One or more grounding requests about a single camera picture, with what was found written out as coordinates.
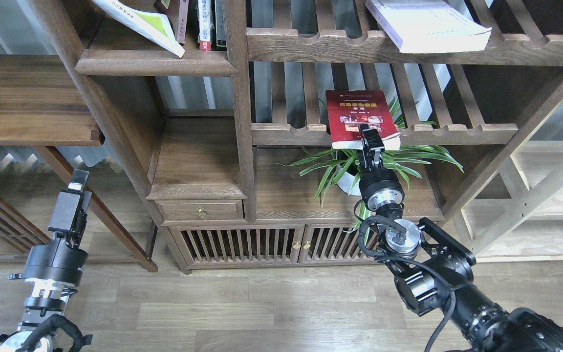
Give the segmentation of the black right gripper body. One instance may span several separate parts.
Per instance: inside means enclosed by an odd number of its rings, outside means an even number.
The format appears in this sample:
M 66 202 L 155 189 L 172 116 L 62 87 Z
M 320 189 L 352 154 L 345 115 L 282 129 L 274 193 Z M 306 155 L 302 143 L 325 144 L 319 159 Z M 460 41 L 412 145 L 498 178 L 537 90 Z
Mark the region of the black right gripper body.
M 359 188 L 366 208 L 372 212 L 402 212 L 404 190 L 394 171 L 382 161 L 385 146 L 378 130 L 362 135 L 362 153 L 358 154 L 361 179 Z

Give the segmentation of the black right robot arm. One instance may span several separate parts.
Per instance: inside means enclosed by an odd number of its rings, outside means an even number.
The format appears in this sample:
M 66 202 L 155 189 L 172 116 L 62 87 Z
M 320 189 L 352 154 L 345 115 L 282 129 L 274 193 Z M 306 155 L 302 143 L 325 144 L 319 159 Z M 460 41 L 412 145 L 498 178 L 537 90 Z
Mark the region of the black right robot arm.
M 367 124 L 358 129 L 359 189 L 374 212 L 361 222 L 358 247 L 391 270 L 409 310 L 418 316 L 443 311 L 425 350 L 451 321 L 477 352 L 563 352 L 561 326 L 530 309 L 504 310 L 474 285 L 474 254 L 428 218 L 419 223 L 402 218 L 404 192 L 395 173 L 384 167 L 382 138 Z

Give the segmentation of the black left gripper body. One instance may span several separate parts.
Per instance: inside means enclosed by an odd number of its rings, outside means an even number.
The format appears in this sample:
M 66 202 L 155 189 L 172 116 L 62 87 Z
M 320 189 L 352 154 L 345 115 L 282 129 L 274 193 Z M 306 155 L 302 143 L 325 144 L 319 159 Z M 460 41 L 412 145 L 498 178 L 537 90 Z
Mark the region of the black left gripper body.
M 49 243 L 31 248 L 20 274 L 9 279 L 53 279 L 77 287 L 87 262 L 88 254 L 80 249 L 87 225 L 87 207 L 91 192 L 63 190 L 58 194 L 48 230 L 53 232 Z

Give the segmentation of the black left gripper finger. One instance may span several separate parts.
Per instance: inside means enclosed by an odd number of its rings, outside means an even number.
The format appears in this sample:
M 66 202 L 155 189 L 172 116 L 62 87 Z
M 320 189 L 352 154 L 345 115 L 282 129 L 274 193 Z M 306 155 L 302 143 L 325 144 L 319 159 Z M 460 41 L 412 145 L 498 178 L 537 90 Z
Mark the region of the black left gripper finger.
M 88 171 L 74 169 L 72 172 L 71 180 L 68 184 L 68 189 L 73 190 L 74 192 L 85 192 L 87 189 L 88 177 Z

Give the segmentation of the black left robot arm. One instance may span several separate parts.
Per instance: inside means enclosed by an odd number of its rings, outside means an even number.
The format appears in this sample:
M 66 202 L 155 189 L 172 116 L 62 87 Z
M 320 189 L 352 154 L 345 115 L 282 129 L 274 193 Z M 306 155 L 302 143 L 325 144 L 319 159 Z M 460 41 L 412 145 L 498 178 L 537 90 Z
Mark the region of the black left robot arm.
M 74 323 L 65 318 L 69 299 L 80 285 L 88 254 L 80 249 L 87 225 L 91 192 L 87 190 L 89 173 L 76 169 L 65 190 L 60 191 L 48 230 L 49 243 L 31 248 L 22 274 L 9 279 L 33 283 L 33 292 L 25 299 L 24 314 L 12 334 L 0 335 L 0 352 L 55 352 L 58 329 L 72 338 L 72 352 L 92 342 Z

